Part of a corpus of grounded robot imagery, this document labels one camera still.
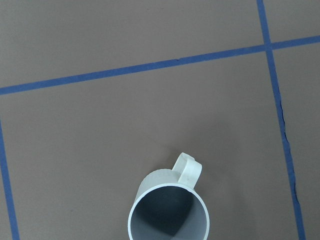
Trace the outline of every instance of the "grid line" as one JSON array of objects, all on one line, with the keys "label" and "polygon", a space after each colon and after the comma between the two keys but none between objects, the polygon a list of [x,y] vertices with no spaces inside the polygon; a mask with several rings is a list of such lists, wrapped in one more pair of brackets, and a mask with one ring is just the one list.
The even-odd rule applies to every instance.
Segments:
[{"label": "grid line", "polygon": [[[316,44],[316,43],[320,43],[320,35],[287,40],[287,41],[274,42],[274,43],[270,43],[269,47],[271,47],[274,50],[279,50],[279,49],[292,48],[292,47],[298,47],[298,46]],[[242,47],[242,48],[236,48],[236,49],[225,50],[225,51],[211,52],[211,53],[194,55],[194,56],[187,56],[179,59],[150,62],[150,63],[140,64],[140,65],[132,65],[132,66],[108,69],[103,71],[84,73],[79,75],[59,77],[54,79],[42,80],[42,81],[34,81],[29,83],[0,87],[0,95],[8,95],[8,94],[26,92],[26,91],[36,90],[36,89],[66,85],[66,84],[73,84],[73,83],[97,80],[102,78],[110,78],[110,77],[115,77],[120,75],[151,71],[156,69],[182,66],[186,64],[194,64],[194,63],[200,63],[205,61],[242,56],[247,54],[255,54],[255,53],[260,53],[264,51],[266,51],[266,48],[265,48],[265,45],[263,44],[263,45]]]},{"label": "grid line", "polygon": [[280,89],[279,89],[274,53],[273,53],[272,44],[271,44],[271,40],[270,40],[266,10],[265,10],[263,0],[256,0],[256,2],[257,2],[258,12],[259,12],[263,41],[264,41],[264,45],[265,45],[265,54],[266,54],[266,59],[267,59],[267,63],[268,63],[268,68],[269,68],[269,74],[270,74],[270,80],[271,80],[272,91],[273,91],[273,96],[274,96],[274,102],[275,102],[278,122],[279,122],[279,126],[280,126],[282,146],[283,146],[283,151],[284,151],[286,169],[287,169],[288,178],[289,178],[290,192],[291,192],[291,198],[292,198],[292,202],[293,202],[293,210],[294,210],[294,215],[295,215],[297,233],[298,233],[299,240],[306,240],[304,221],[303,221],[302,212],[301,212],[301,206],[298,201],[298,196],[297,196],[297,192],[296,192],[296,176],[295,176],[294,163],[293,163],[293,158],[291,155],[290,143],[289,143],[289,141],[287,139],[287,135],[286,135],[286,123],[285,123],[285,119],[284,119],[284,111],[283,111],[282,104],[281,104],[281,93],[280,93]]},{"label": "grid line", "polygon": [[12,195],[9,170],[7,164],[4,137],[2,133],[2,125],[0,121],[0,168],[2,175],[2,183],[5,195],[6,208],[8,211],[12,240],[20,240],[16,211],[14,205],[14,197]]}]

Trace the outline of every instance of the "white mug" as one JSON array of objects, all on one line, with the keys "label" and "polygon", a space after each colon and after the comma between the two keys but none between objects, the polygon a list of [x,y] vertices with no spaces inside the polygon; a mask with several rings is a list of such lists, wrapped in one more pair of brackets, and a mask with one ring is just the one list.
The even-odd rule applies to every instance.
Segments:
[{"label": "white mug", "polygon": [[173,169],[148,174],[128,218],[130,240],[206,240],[209,214],[194,187],[202,165],[181,153]]}]

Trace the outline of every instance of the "mug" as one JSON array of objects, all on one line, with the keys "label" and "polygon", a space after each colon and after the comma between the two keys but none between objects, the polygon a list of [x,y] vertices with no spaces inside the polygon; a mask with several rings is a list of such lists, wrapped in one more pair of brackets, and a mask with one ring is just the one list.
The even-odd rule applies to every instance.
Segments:
[{"label": "mug", "polygon": [[173,169],[148,174],[128,218],[130,240],[206,240],[209,214],[194,187],[202,165],[181,153]]}]

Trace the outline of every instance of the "mug rim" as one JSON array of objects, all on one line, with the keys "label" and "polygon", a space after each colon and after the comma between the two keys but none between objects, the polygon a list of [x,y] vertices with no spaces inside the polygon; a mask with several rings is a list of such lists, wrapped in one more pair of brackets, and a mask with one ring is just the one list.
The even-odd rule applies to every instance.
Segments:
[{"label": "mug rim", "polygon": [[130,210],[129,213],[129,217],[128,217],[128,233],[129,233],[129,238],[130,240],[134,240],[131,234],[131,219],[132,219],[132,215],[134,213],[134,210],[136,209],[136,206],[138,205],[138,203],[140,202],[141,199],[143,199],[148,193],[152,192],[153,190],[159,189],[159,188],[163,188],[163,187],[179,187],[179,188],[183,188],[185,190],[187,190],[188,192],[192,193],[194,196],[196,196],[196,198],[199,200],[199,202],[201,203],[203,209],[204,209],[204,213],[205,213],[205,218],[206,218],[206,230],[205,230],[205,235],[204,235],[204,240],[206,240],[208,238],[209,235],[209,228],[210,228],[210,219],[209,219],[209,212],[207,209],[207,206],[205,204],[205,202],[202,200],[202,198],[196,193],[196,191],[186,185],[180,184],[180,183],[162,183],[162,184],[158,184],[155,185],[153,187],[150,187],[148,190],[146,190],[145,192],[143,192],[133,203],[132,208]]}]

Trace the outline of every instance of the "blue tape line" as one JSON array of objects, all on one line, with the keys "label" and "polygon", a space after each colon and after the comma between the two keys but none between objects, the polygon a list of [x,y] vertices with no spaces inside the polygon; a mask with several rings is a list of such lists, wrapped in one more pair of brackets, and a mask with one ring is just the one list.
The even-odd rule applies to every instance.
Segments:
[{"label": "blue tape line", "polygon": [[195,56],[188,56],[180,59],[171,59],[171,60],[141,64],[141,65],[127,66],[127,67],[121,67],[116,69],[85,73],[85,74],[74,75],[74,76],[60,77],[60,78],[44,80],[44,81],[36,81],[36,82],[25,83],[20,85],[1,87],[0,95],[7,95],[7,94],[25,92],[25,91],[35,90],[35,89],[43,89],[43,88],[49,88],[53,86],[65,85],[65,84],[72,84],[72,83],[78,83],[83,81],[150,71],[155,69],[163,69],[163,68],[175,67],[180,65],[199,63],[204,61],[259,53],[259,52],[263,52],[264,50],[265,50],[264,45],[257,45],[257,46],[243,47],[243,48],[237,48],[232,50],[219,51],[219,52],[213,52],[213,53],[207,53],[207,54],[201,54],[201,55],[195,55]]},{"label": "blue tape line", "polygon": [[299,240],[306,240],[301,207],[300,207],[300,203],[298,201],[298,197],[296,193],[296,176],[295,176],[295,170],[294,170],[294,163],[293,163],[293,158],[290,151],[290,143],[286,136],[284,112],[281,105],[281,94],[280,94],[280,89],[278,84],[278,76],[276,72],[274,54],[272,51],[272,45],[270,40],[266,10],[265,10],[263,0],[257,0],[256,2],[257,2],[258,12],[259,12],[263,41],[265,44],[265,53],[266,53],[266,58],[268,62],[268,67],[269,67],[274,101],[275,101],[275,106],[276,106],[276,111],[277,111],[280,131],[281,131],[282,145],[284,150],[286,169],[288,172],[288,178],[290,183],[290,191],[291,191],[291,197],[293,201],[296,227],[298,231]]},{"label": "blue tape line", "polygon": [[2,174],[2,182],[5,194],[6,207],[8,210],[9,222],[11,227],[12,240],[20,240],[16,211],[14,206],[14,198],[11,191],[9,171],[7,165],[4,137],[0,121],[0,167]]},{"label": "blue tape line", "polygon": [[288,40],[288,41],[274,42],[271,44],[271,46],[272,46],[272,49],[275,50],[275,49],[291,48],[291,47],[307,45],[307,44],[316,44],[316,43],[320,43],[320,35],[304,37],[304,38]]}]

